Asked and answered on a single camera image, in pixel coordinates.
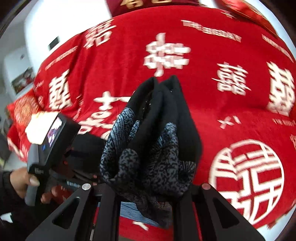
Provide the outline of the person's left hand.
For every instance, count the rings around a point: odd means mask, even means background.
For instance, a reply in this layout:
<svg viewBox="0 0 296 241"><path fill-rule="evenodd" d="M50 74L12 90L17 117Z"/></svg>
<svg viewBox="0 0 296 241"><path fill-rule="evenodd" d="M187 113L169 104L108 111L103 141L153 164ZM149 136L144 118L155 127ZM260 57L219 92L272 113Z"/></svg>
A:
<svg viewBox="0 0 296 241"><path fill-rule="evenodd" d="M18 196L22 199L26 196L28 186L39 187L40 185L37 177L29 174L26 167L13 170L10 173L10 182ZM49 203L52 198L59 196L59 190L58 186L52 187L51 191L42 195L41 202Z"/></svg>

